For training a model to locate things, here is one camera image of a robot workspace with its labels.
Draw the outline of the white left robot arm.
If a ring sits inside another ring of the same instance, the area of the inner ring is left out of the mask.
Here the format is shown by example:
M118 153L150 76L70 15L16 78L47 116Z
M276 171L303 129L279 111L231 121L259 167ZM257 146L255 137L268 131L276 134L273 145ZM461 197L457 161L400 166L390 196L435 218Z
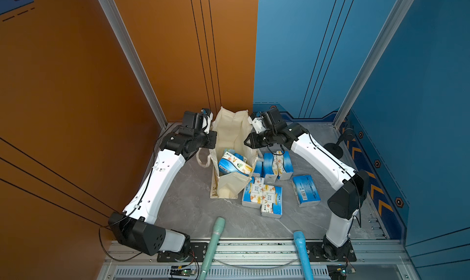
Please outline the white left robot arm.
M147 178L131 202L108 220L118 243L153 256L174 253L186 259L190 253L190 236L155 225L164 197L183 165L199 149L214 149L217 133L211 130L210 109L185 112L182 123L160 139L158 151Z

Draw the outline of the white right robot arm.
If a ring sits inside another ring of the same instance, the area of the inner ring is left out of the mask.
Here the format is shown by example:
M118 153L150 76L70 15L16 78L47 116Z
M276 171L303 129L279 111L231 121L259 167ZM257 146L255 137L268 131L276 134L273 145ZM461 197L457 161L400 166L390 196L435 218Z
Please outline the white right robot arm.
M287 148L309 162L330 184L335 193L328 199L332 212L329 228L321 246L322 257L336 262L346 260L353 252L350 230L354 217L361 218L361 207L367 199L370 176L343 163L330 150L318 143L307 128L299 123L286 123L278 109L248 117L253 126L244 141L251 149L275 144Z

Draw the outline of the blue white tissue pack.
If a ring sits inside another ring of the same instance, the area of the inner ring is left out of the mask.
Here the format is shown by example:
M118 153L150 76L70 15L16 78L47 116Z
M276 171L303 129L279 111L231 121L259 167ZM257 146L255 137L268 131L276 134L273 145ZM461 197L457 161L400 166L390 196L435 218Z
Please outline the blue white tissue pack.
M219 161L220 176L231 173L249 176L252 171L253 167L247 164L245 157L231 149L225 150Z

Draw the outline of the cream floral canvas bag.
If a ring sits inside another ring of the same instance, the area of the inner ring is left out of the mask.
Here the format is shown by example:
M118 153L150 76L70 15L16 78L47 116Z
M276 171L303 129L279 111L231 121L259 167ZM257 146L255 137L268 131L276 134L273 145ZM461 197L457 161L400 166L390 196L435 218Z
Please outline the cream floral canvas bag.
M215 148L201 158L202 149L196 154L201 167L212 169L211 199L237 199L238 194L251 181L259 151L244 144L252 133L248 111L231 112L221 108L211 130L217 133Z

